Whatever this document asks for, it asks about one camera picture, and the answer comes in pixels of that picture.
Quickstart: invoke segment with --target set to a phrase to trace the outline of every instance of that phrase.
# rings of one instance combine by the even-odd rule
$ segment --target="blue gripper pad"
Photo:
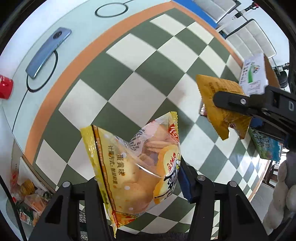
[[[190,182],[182,166],[180,166],[180,170],[178,173],[178,181],[179,181],[183,196],[188,200],[188,202],[190,202],[192,199],[192,195],[190,193]]]

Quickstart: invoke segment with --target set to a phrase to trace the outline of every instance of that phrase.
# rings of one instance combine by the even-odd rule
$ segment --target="green and white checkered mat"
[[[64,182],[94,176],[79,129],[91,124],[125,140],[147,122],[177,111],[184,160],[212,181],[236,181],[247,197],[264,165],[247,134],[230,129],[222,141],[199,115],[196,74],[238,81],[240,67],[226,48],[201,25],[177,9],[149,19],[110,44],[79,75],[51,116],[33,167],[56,189]],[[194,205],[174,194],[121,229],[132,232],[186,232]],[[219,205],[215,205],[213,237]]]

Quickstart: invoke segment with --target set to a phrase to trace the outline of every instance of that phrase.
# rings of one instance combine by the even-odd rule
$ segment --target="white chair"
[[[248,59],[262,52],[264,52],[267,58],[272,58],[276,55],[276,50],[270,40],[254,19],[248,20],[228,34],[226,39],[240,53],[243,59]]]
[[[233,0],[193,0],[216,23],[236,8]]]

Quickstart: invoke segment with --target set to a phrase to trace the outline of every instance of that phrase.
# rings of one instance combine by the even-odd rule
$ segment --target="smartphone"
[[[60,46],[62,42],[72,33],[70,29],[58,28],[41,46],[35,54],[28,67],[26,68],[27,74],[35,79],[39,71],[46,63],[48,58],[52,55],[53,51]]]

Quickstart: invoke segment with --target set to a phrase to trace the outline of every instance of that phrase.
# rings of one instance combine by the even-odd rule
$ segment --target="yellow snack package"
[[[196,76],[196,82],[207,110],[207,118],[220,138],[227,139],[229,136],[228,127],[231,127],[236,130],[240,139],[244,139],[251,117],[218,108],[213,102],[214,94],[218,91],[245,95],[242,88],[234,81],[199,74]]]
[[[173,193],[181,161],[176,112],[145,125],[129,142],[97,126],[81,135],[114,237],[117,228]]]

